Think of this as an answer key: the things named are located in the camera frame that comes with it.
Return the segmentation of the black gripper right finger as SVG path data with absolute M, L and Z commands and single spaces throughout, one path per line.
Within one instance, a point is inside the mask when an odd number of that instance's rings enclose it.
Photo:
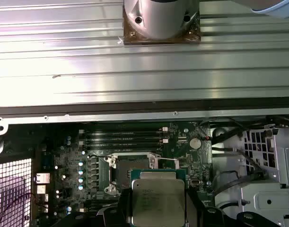
M 241 212 L 236 219 L 230 218 L 221 209 L 206 207 L 199 199 L 195 188 L 185 192 L 186 220 L 191 227 L 277 227 L 278 224 L 254 212 Z

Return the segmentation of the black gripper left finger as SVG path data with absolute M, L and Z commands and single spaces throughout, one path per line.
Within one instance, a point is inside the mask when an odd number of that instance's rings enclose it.
M 124 189 L 115 205 L 104 206 L 96 214 L 72 212 L 53 224 L 54 227 L 129 227 L 131 188 Z

